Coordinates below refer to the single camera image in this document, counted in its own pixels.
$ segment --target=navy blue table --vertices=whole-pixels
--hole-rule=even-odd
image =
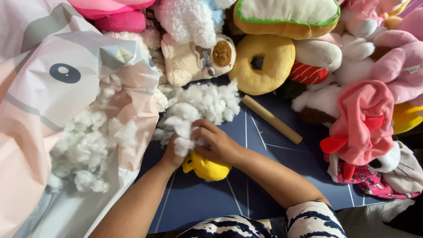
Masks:
[[[324,126],[299,121],[291,102],[272,94],[253,97],[284,123],[297,131],[303,141],[294,144],[261,117],[241,104],[241,112],[232,122],[220,127],[240,145],[257,151],[310,180],[335,210],[384,202],[366,195],[354,185],[332,181],[319,142],[328,136]],[[138,175],[142,176],[163,155],[160,144],[149,144]],[[149,233],[188,229],[205,219],[226,215],[244,215],[252,219],[270,219],[284,215],[281,208],[256,182],[233,168],[227,179],[207,183],[194,172],[178,169],[171,177]]]

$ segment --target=donut plush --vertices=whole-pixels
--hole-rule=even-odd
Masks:
[[[329,33],[340,13],[336,0],[238,0],[233,21],[247,34],[302,40]]]
[[[263,58],[259,69],[255,58]],[[277,35],[247,35],[236,46],[236,59],[229,72],[238,79],[238,89],[246,94],[261,95],[277,89],[288,77],[295,60],[295,47],[290,38]]]

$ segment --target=tie-dye shirt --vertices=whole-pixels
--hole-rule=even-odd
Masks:
[[[346,238],[334,210],[323,202],[305,202],[286,211],[286,233],[279,238]],[[178,238],[277,238],[270,227],[244,216],[205,220]]]

